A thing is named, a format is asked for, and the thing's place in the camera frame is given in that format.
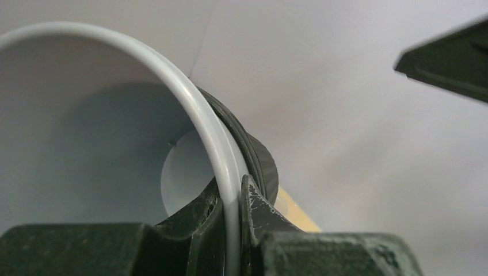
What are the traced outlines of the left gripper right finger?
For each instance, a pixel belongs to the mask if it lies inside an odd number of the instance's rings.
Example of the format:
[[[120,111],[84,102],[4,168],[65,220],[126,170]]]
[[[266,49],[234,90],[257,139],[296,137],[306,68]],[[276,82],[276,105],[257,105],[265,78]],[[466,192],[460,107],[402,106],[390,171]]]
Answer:
[[[241,184],[242,275],[422,275],[409,246],[387,233],[305,232]]]

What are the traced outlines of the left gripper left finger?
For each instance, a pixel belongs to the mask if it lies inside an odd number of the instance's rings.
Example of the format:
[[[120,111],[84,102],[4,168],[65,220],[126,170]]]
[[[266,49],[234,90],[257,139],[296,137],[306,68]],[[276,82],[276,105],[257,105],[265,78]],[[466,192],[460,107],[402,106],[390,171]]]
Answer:
[[[215,181],[177,213],[142,223],[30,224],[1,236],[2,275],[222,275]]]

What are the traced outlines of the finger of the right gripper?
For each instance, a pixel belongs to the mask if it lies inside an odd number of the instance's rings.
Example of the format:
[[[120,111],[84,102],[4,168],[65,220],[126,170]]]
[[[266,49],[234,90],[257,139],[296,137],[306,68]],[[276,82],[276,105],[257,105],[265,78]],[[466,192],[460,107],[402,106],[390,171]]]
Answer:
[[[403,51],[394,70],[486,103],[487,16]]]

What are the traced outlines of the black ribbed bin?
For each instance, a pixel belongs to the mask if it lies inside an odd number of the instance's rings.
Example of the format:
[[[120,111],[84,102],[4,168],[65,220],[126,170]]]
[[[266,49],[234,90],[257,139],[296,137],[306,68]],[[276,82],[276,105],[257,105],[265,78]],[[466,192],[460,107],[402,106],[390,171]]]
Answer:
[[[262,195],[270,204],[275,204],[279,191],[279,174],[272,154],[258,139],[247,132],[229,108],[205,90],[199,88],[199,91],[236,141],[248,171]]]

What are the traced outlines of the grey plastic bucket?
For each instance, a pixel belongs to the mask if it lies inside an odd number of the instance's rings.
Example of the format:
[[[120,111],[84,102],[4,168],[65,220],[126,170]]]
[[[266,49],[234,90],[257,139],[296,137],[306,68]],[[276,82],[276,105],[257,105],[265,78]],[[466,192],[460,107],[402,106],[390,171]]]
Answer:
[[[203,93],[139,40],[48,22],[1,36],[1,231],[158,223],[212,179],[240,271],[243,154]]]

